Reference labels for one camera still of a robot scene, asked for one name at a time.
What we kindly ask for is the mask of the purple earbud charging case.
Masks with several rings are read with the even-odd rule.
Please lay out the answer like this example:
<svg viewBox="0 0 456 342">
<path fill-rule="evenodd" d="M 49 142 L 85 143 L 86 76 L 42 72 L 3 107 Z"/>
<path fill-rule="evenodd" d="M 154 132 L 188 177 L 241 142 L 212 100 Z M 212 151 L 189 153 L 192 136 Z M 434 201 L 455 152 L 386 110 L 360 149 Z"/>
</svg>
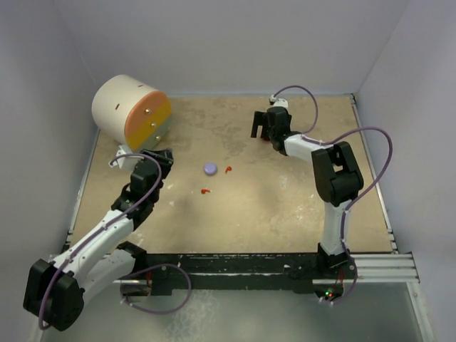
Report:
<svg viewBox="0 0 456 342">
<path fill-rule="evenodd" d="M 204 174 L 206 174 L 208 176 L 213 176 L 213 175 L 217 174 L 218 167 L 213 162 L 208 162 L 208 163 L 204 164 L 203 171 L 204 171 Z"/>
</svg>

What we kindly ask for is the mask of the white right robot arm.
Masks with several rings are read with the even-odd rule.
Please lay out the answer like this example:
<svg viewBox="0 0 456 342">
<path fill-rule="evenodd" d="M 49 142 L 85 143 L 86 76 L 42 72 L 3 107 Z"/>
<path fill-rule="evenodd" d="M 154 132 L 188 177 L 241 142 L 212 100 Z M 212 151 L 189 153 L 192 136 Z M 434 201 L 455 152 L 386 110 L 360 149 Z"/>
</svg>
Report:
<svg viewBox="0 0 456 342">
<path fill-rule="evenodd" d="M 364 180 L 349 143 L 321 142 L 291 129 L 291 115 L 281 106 L 256 111 L 251 137 L 260 136 L 284 156 L 311 163 L 316 191 L 324 202 L 323 235 L 318 243 L 317 271 L 332 279 L 348 261 L 346 226 L 350 204 L 363 189 Z"/>
</svg>

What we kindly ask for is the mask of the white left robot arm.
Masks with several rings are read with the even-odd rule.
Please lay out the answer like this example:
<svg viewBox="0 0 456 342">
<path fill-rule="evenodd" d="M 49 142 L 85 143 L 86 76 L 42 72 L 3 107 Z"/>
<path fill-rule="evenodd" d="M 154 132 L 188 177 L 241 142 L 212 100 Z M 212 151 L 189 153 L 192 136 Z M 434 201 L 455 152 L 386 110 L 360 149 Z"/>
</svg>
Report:
<svg viewBox="0 0 456 342">
<path fill-rule="evenodd" d="M 76 321 L 88 301 L 89 283 L 101 283 L 95 271 L 114 277 L 120 276 L 118 270 L 122 269 L 130 279 L 144 276 L 147 263 L 143 258 L 122 251 L 114 252 L 111 258 L 106 254 L 150 216 L 174 157 L 170 148 L 143 149 L 119 153 L 109 165 L 120 166 L 130 158 L 137 159 L 130 181 L 101 221 L 66 252 L 49 261 L 39 259 L 31 266 L 23 307 L 37 317 L 40 330 L 64 331 Z"/>
</svg>

